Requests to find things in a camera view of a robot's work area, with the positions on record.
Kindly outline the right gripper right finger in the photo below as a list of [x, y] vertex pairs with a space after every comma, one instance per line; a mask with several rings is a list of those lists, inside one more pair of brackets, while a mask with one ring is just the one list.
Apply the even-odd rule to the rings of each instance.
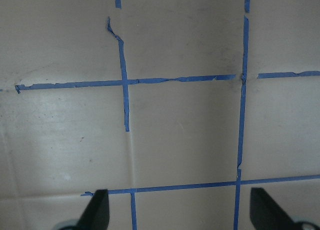
[[250, 190], [249, 217], [256, 230], [318, 230], [320, 228], [312, 222], [293, 221], [261, 187], [253, 187]]

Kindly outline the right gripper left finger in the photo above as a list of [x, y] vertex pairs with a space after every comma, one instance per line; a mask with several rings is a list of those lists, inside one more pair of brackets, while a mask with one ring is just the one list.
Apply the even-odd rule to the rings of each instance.
[[107, 230], [110, 223], [109, 192], [96, 190], [76, 224], [60, 230]]

